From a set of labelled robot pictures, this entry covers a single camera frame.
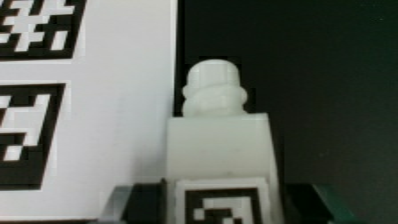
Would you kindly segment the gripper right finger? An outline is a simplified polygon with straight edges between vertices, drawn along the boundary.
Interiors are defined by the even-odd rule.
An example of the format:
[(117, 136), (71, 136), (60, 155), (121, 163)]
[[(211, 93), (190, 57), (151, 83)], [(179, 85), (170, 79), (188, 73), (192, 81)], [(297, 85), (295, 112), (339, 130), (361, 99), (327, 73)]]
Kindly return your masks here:
[(284, 185), (286, 224), (355, 224), (355, 215), (325, 184)]

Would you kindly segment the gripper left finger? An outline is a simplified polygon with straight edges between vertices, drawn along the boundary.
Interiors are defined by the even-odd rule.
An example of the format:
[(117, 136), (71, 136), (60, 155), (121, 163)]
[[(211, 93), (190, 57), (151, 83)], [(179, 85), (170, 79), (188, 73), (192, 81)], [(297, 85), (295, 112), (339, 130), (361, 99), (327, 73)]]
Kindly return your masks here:
[(96, 224), (165, 224), (162, 182), (114, 188)]

